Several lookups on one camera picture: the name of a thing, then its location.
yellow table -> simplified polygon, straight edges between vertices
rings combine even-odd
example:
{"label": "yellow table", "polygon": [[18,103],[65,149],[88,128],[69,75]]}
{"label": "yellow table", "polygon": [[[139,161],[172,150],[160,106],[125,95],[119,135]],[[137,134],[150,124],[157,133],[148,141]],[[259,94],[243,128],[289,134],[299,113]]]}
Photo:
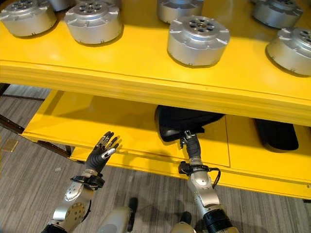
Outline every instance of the yellow table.
{"label": "yellow table", "polygon": [[[253,4],[205,3],[203,15],[231,33],[220,62],[209,68],[184,67],[169,57],[168,25],[157,19],[155,0],[123,5],[122,35],[101,46],[75,42],[64,13],[52,30],[33,38],[13,37],[0,24],[0,83],[55,90],[22,136],[75,146],[71,159],[85,161],[102,133],[113,130],[123,141],[110,165],[184,178],[177,167],[186,155],[159,139],[156,105],[226,113],[200,136],[204,163],[223,172],[220,184],[311,199],[311,132],[304,127],[311,126],[311,79],[269,61],[265,47],[277,30],[251,18]],[[309,9],[305,13],[297,25],[310,27]],[[296,124],[299,150],[264,149],[250,117]]]}
{"label": "yellow table", "polygon": [[[76,43],[63,14],[51,31],[35,38],[13,37],[0,24],[0,82],[311,126],[311,79],[267,59],[265,47],[277,29],[251,17],[249,0],[205,4],[203,15],[231,33],[223,57],[210,68],[184,67],[169,57],[169,25],[157,19],[155,0],[123,5],[123,33],[103,46]],[[308,20],[302,16],[297,26],[308,27]]]}

black wire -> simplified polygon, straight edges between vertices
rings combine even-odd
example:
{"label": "black wire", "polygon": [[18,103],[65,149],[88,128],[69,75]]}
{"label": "black wire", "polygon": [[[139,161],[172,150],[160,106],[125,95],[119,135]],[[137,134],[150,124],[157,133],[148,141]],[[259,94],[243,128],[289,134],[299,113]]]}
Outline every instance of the black wire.
{"label": "black wire", "polygon": [[92,200],[89,200],[88,210],[87,210],[86,215],[84,216],[82,222],[86,219],[86,217],[88,216],[89,212],[91,212],[91,204],[92,204]]}
{"label": "black wire", "polygon": [[212,187],[215,188],[216,185],[218,184],[218,181],[220,180],[220,176],[222,175],[222,172],[221,172],[220,169],[217,168],[217,167],[210,167],[210,168],[208,169],[208,171],[218,171],[218,174],[217,174],[217,176],[216,176],[216,179],[215,179],[215,181],[214,181],[214,183],[213,183],[213,185],[212,185]]}

robotic finger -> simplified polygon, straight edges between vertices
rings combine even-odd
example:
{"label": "robotic finger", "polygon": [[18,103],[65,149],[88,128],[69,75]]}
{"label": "robotic finger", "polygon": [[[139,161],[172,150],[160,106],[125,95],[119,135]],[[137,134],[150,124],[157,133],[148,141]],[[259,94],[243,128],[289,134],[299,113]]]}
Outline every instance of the robotic finger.
{"label": "robotic finger", "polygon": [[108,131],[101,137],[86,160],[86,169],[80,176],[71,178],[72,183],[44,233],[72,232],[87,217],[94,191],[104,185],[101,171],[119,146],[117,137],[111,140],[113,135]]}

circular hub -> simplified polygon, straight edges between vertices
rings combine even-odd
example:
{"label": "circular hub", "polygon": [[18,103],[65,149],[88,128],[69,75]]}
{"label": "circular hub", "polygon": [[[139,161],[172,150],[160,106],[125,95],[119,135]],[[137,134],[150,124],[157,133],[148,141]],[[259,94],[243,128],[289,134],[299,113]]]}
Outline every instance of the circular hub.
{"label": "circular hub", "polygon": [[229,30],[214,19],[181,17],[171,23],[168,52],[186,65],[210,66],[220,60],[229,40]]}
{"label": "circular hub", "polygon": [[122,29],[119,7],[104,0],[80,1],[66,12],[64,19],[73,38],[84,44],[111,41]]}
{"label": "circular hub", "polygon": [[192,19],[189,22],[190,31],[200,35],[210,35],[215,30],[215,25],[209,20]]}
{"label": "circular hub", "polygon": [[303,42],[311,45],[311,31],[301,30],[299,33],[299,37]]}
{"label": "circular hub", "polygon": [[105,7],[107,7],[105,3],[98,1],[83,2],[76,8],[76,13],[84,16],[94,15],[103,13]]}
{"label": "circular hub", "polygon": [[267,53],[280,66],[302,75],[311,75],[311,30],[282,29],[267,46]]}
{"label": "circular hub", "polygon": [[56,16],[48,0],[18,0],[0,13],[0,20],[15,36],[42,33],[56,22]]}
{"label": "circular hub", "polygon": [[166,23],[185,16],[199,16],[203,0],[157,0],[157,15]]}
{"label": "circular hub", "polygon": [[19,0],[17,2],[14,2],[11,6],[11,10],[13,11],[20,11],[20,10],[25,10],[27,8],[30,8],[33,6],[33,1],[32,0]]}
{"label": "circular hub", "polygon": [[261,0],[252,16],[270,27],[281,29],[293,27],[302,14],[294,0]]}

